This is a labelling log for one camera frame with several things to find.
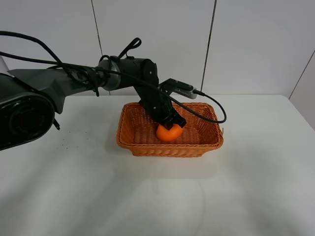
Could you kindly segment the dark grey robot left arm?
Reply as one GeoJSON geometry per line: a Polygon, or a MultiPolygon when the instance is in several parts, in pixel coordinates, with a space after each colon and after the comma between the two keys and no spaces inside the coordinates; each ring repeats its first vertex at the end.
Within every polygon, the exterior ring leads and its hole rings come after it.
{"type": "Polygon", "coordinates": [[[133,87],[149,116],[165,128],[186,120],[173,108],[159,85],[157,66],[149,59],[103,60],[96,68],[14,69],[0,76],[0,148],[16,147],[43,136],[57,126],[68,96],[133,87]]]}

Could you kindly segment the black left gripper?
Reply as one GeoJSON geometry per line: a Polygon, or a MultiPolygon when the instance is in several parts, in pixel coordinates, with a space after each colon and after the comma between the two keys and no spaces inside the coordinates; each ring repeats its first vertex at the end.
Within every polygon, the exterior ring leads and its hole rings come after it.
{"type": "Polygon", "coordinates": [[[166,130],[172,128],[172,124],[177,124],[181,128],[186,125],[186,120],[178,112],[174,112],[170,100],[160,94],[157,90],[146,86],[134,86],[140,97],[140,105],[148,115],[166,130]]]}

